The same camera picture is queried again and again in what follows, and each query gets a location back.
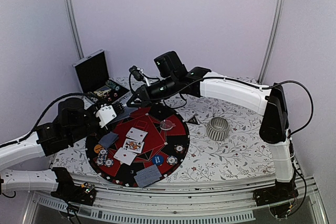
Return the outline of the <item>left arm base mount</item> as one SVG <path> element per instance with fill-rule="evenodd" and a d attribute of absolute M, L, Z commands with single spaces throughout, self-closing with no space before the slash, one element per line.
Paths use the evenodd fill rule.
<path fill-rule="evenodd" d="M 58 183 L 55 191 L 50 194 L 64 202 L 75 202 L 87 206 L 92 206 L 96 198 L 97 191 L 95 185 L 85 182 L 80 186 L 75 185 L 70 173 L 63 167 L 51 169 L 56 175 Z"/>

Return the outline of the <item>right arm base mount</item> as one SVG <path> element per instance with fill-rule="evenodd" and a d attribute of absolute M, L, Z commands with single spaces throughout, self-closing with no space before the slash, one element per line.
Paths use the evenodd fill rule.
<path fill-rule="evenodd" d="M 253 192 L 253 199 L 257 206 L 275 204 L 273 207 L 270 207 L 269 210 L 271 214 L 278 219 L 288 217 L 298 196 L 299 194 L 296 188 L 277 188 L 276 186 L 256 189 Z"/>

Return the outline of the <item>black triangular all-in button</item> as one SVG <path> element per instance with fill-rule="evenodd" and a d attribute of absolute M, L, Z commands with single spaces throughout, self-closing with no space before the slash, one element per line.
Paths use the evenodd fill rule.
<path fill-rule="evenodd" d="M 189 124 L 199 125 L 199 122 L 198 122 L 198 119 L 196 118 L 196 115 L 193 115 L 186 122 L 189 123 Z"/>

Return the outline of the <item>blue playing card deck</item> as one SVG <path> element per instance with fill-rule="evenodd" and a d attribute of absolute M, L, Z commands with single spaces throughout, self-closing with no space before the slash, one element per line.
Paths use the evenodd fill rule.
<path fill-rule="evenodd" d="M 115 119 L 113 119 L 109 124 L 112 124 L 112 123 L 116 123 L 116 122 L 119 122 L 123 119 L 126 119 L 128 117 L 130 117 L 131 113 L 133 113 L 134 111 L 136 111 L 137 108 L 129 108 L 129 107 L 126 107 L 125 108 L 125 111 L 121 114 L 119 114 Z"/>

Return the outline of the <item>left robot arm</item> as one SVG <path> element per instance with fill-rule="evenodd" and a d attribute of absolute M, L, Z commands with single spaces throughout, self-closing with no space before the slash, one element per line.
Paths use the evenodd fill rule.
<path fill-rule="evenodd" d="M 2 194 L 6 191 L 43 190 L 64 201 L 92 197 L 93 186 L 76 186 L 65 168 L 39 172 L 9 169 L 36 157 L 56 154 L 90 134 L 105 135 L 107 125 L 124 112 L 120 102 L 112 103 L 104 98 L 98 98 L 96 104 L 85 109 L 81 96 L 83 93 L 69 93 L 56 98 L 42 112 L 45 115 L 54 104 L 58 105 L 58 114 L 51 123 L 41 124 L 38 119 L 29 133 L 1 144 Z"/>

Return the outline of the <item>blue white chip stack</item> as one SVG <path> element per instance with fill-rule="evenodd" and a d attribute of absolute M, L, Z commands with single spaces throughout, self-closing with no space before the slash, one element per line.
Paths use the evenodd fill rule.
<path fill-rule="evenodd" d="M 168 156 L 167 159 L 166 159 L 166 162 L 169 165 L 176 165 L 178 163 L 178 159 L 175 156 Z"/>

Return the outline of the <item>spread blue chips pile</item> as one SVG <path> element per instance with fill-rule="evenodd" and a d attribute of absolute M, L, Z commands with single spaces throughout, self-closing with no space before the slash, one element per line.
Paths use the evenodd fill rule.
<path fill-rule="evenodd" d="M 98 157 L 96 159 L 96 164 L 98 166 L 102 166 L 105 164 L 108 157 L 108 151 L 106 149 L 101 149 L 98 153 Z"/>

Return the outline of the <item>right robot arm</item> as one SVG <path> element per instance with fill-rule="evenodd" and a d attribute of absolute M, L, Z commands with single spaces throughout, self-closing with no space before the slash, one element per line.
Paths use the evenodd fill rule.
<path fill-rule="evenodd" d="M 275 185 L 254 191 L 256 200 L 282 201 L 297 197 L 294 151 L 289 128 L 288 109 L 283 83 L 271 86 L 251 84 L 226 77 L 203 67 L 187 70 L 175 51 L 169 51 L 154 59 L 161 78 L 151 82 L 143 71 L 132 66 L 131 77 L 143 85 L 132 90 L 127 102 L 129 107 L 146 107 L 164 101 L 176 94 L 214 98 L 250 109 L 263 116 L 259 136 L 271 150 L 276 169 Z"/>

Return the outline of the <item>single blue white chip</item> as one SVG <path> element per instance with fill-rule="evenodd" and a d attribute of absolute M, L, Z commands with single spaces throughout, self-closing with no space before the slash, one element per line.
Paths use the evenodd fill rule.
<path fill-rule="evenodd" d="M 104 165 L 106 167 L 112 167 L 114 164 L 114 161 L 112 159 L 106 159 L 105 162 L 104 162 Z"/>

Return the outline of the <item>queen of spades card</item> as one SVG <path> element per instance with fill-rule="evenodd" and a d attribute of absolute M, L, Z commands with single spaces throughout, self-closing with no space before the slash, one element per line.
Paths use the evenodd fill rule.
<path fill-rule="evenodd" d="M 144 147 L 144 142 L 127 138 L 124 141 L 122 149 L 125 151 L 140 154 L 142 152 L 143 147 Z"/>

